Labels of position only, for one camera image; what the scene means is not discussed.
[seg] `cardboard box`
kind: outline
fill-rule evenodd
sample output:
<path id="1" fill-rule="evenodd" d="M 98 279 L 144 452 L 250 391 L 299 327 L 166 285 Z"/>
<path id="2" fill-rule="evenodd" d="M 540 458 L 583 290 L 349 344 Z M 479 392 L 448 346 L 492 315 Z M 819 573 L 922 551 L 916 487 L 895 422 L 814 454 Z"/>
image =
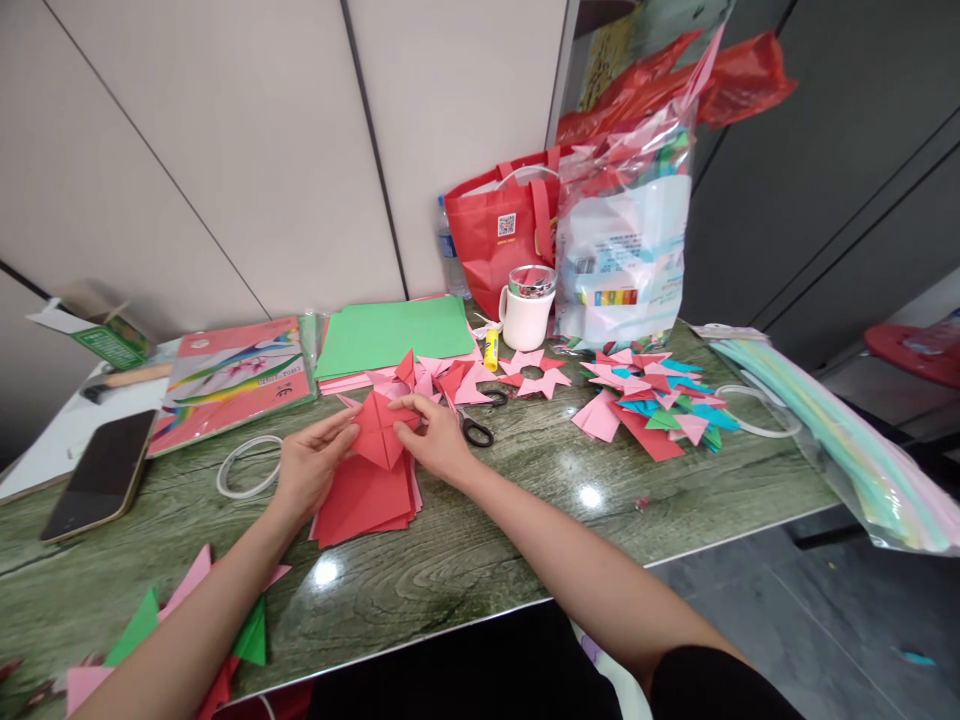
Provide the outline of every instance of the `cardboard box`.
<path id="1" fill-rule="evenodd" d="M 150 341 L 120 317 L 119 313 L 126 304 L 106 313 L 83 318 L 61 309 L 61 303 L 60 298 L 51 298 L 41 312 L 27 315 L 27 319 L 69 335 L 117 370 L 129 370 L 142 365 L 150 355 L 153 349 Z"/>

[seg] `white cable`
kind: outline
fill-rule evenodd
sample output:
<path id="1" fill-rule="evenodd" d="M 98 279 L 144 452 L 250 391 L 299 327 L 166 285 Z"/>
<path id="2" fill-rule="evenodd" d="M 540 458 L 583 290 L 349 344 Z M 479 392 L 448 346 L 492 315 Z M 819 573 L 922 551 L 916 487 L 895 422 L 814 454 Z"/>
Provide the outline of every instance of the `white cable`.
<path id="1" fill-rule="evenodd" d="M 270 701 L 267 700 L 266 695 L 257 695 L 260 698 L 260 701 L 263 703 L 263 706 L 267 709 L 267 715 L 270 716 L 270 720 L 277 720 L 277 716 L 273 714 L 273 708 L 270 707 Z"/>
<path id="2" fill-rule="evenodd" d="M 770 407 L 769 405 L 767 405 L 767 403 L 770 401 L 770 397 L 762 390 L 743 387 L 742 385 L 722 385 L 721 387 L 717 388 L 717 391 L 714 394 L 717 397 L 720 397 L 724 393 L 733 393 L 735 395 L 749 395 L 750 397 L 757 398 L 757 400 L 762 402 L 768 409 Z M 727 412 L 731 415 L 731 417 L 733 417 L 734 420 L 737 421 L 737 423 L 740 425 L 741 428 L 743 428 L 749 433 L 753 433 L 754 435 L 759 435 L 760 437 L 768 437 L 768 438 L 774 438 L 774 439 L 793 437 L 798 432 L 800 432 L 800 430 L 803 429 L 803 425 L 797 419 L 796 415 L 794 415 L 792 412 L 787 412 L 787 411 L 781 412 L 781 415 L 785 417 L 787 420 L 786 423 L 784 423 L 787 426 L 786 430 L 766 430 L 764 428 L 758 428 L 756 425 L 751 425 L 750 423 L 744 422 L 743 420 L 738 418 L 736 415 L 730 412 L 729 408 L 727 408 Z M 775 417 L 778 420 L 780 420 L 780 415 L 775 415 Z"/>
<path id="3" fill-rule="evenodd" d="M 555 177 L 560 177 L 560 173 L 558 173 L 558 172 L 556 172 L 556 171 L 554 171 L 554 170 L 551 170 L 550 168 L 545 167 L 544 165 L 525 165 L 525 166 L 522 167 L 522 168 L 517 168 L 517 169 L 514 170 L 512 173 L 510 173 L 509 175 L 507 175 L 503 180 L 501 180 L 500 182 L 498 182 L 498 183 L 497 183 L 497 186 L 494 188 L 494 191 L 499 190 L 499 189 L 503 186 L 503 184 L 504 184 L 507 180 L 509 180 L 510 178 L 512 178 L 514 175 L 517 175 L 517 174 L 519 174 L 519 175 L 529 175 L 529 174 L 531 174 L 531 173 L 536 173 L 536 172 L 548 172 L 548 173 L 550 173 L 551 175 L 553 175 L 553 176 L 555 176 Z"/>
<path id="4" fill-rule="evenodd" d="M 261 437 L 254 438 L 253 440 L 248 440 L 232 453 L 227 455 L 227 459 L 223 461 L 220 469 L 217 470 L 217 490 L 220 491 L 221 495 L 224 495 L 231 500 L 248 500 L 255 495 L 259 495 L 273 484 L 273 481 L 277 479 L 277 475 L 280 474 L 279 460 L 277 461 L 277 466 L 273 469 L 273 472 L 270 473 L 270 477 L 257 485 L 255 488 L 250 488 L 249 490 L 244 490 L 243 492 L 234 492 L 233 490 L 227 489 L 227 473 L 230 472 L 230 466 L 233 465 L 233 461 L 237 459 L 237 456 L 240 453 L 249 450 L 254 445 L 260 445 L 266 442 L 275 442 L 277 445 L 283 444 L 283 440 L 278 438 L 276 435 L 263 435 Z"/>

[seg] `scissors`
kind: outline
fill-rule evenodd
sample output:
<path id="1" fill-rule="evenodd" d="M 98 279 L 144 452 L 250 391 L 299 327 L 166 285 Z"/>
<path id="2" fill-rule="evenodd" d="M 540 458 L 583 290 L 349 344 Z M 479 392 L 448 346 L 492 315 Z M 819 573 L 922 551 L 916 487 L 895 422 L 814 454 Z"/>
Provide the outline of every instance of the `scissors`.
<path id="1" fill-rule="evenodd" d="M 482 403 L 482 405 L 502 407 L 507 404 L 507 396 L 499 390 L 490 390 L 483 394 L 492 399 L 489 403 Z M 463 432 L 463 437 L 468 443 L 474 447 L 490 447 L 493 445 L 493 433 L 490 431 L 490 428 L 481 425 L 467 415 L 467 411 L 462 407 L 458 407 L 457 412 L 463 417 L 460 423 L 460 430 Z"/>

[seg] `green paper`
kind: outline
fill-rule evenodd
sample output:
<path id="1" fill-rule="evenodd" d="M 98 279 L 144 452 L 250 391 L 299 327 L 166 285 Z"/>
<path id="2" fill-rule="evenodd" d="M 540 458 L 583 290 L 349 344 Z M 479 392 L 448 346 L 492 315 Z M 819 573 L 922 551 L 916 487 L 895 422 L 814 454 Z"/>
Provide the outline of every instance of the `green paper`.
<path id="1" fill-rule="evenodd" d="M 713 425 L 709 426 L 703 433 L 703 439 L 710 447 L 717 450 L 723 449 L 723 440 L 720 439 L 720 431 Z"/>
<path id="2" fill-rule="evenodd" d="M 133 618 L 127 624 L 120 640 L 107 655 L 107 659 L 103 662 L 104 666 L 116 667 L 137 648 L 137 645 L 146 640 L 147 635 L 157 629 L 159 623 L 157 613 L 159 612 L 160 603 L 157 602 L 156 593 L 151 589 L 147 596 L 143 598 L 137 612 L 133 614 Z"/>
<path id="3" fill-rule="evenodd" d="M 447 358 L 476 346 L 458 297 L 348 305 L 330 318 L 314 377 L 332 380 L 399 365 L 410 348 L 417 356 Z"/>
<path id="4" fill-rule="evenodd" d="M 231 654 L 261 667 L 267 664 L 267 615 L 264 595 L 260 595 L 257 604 L 247 615 Z"/>
<path id="5" fill-rule="evenodd" d="M 653 417 L 646 424 L 648 430 L 681 430 L 680 423 L 672 413 L 663 408 L 657 408 Z"/>

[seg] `green wood-grain table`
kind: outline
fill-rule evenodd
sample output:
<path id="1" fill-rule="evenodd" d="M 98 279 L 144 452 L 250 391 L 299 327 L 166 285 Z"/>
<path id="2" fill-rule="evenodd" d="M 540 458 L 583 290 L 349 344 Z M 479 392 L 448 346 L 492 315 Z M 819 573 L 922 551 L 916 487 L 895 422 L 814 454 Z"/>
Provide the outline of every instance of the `green wood-grain table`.
<path id="1" fill-rule="evenodd" d="M 738 382 L 681 322 L 670 350 L 703 367 L 703 382 L 712 387 Z M 475 452 L 638 562 L 662 562 L 838 504 L 789 439 L 723 433 L 719 454 L 690 448 L 681 458 L 655 463 L 624 427 L 612 443 L 587 437 L 570 418 L 596 386 L 578 373 L 575 359 L 561 359 L 568 360 L 563 371 L 573 386 L 558 386 L 552 401 L 518 398 L 502 408 L 471 410 L 496 436 L 493 447 Z M 347 395 L 360 400 L 367 392 Z M 60 488 L 0 507 L 0 664 L 24 659 L 0 684 L 0 717 L 12 715 L 45 679 L 91 653 L 106 654 L 149 588 L 166 601 L 201 546 L 211 543 L 214 557 L 222 556 L 263 511 L 269 493 L 241 502 L 217 493 L 217 468 L 231 450 L 258 435 L 294 432 L 340 408 L 336 397 L 321 398 L 152 461 L 126 516 L 60 545 L 37 540 Z M 736 412 L 775 426 L 759 405 Z M 239 460 L 231 485 L 259 482 L 277 453 L 271 448 Z M 405 532 L 368 535 L 323 552 L 307 540 L 306 528 L 300 533 L 284 558 L 293 569 L 267 593 L 268 664 L 241 664 L 235 698 L 547 597 L 479 509 L 422 468 L 417 476 L 423 511 Z M 641 496 L 650 502 L 643 513 L 635 509 Z M 31 717 L 63 713 L 63 701 L 55 700 Z"/>

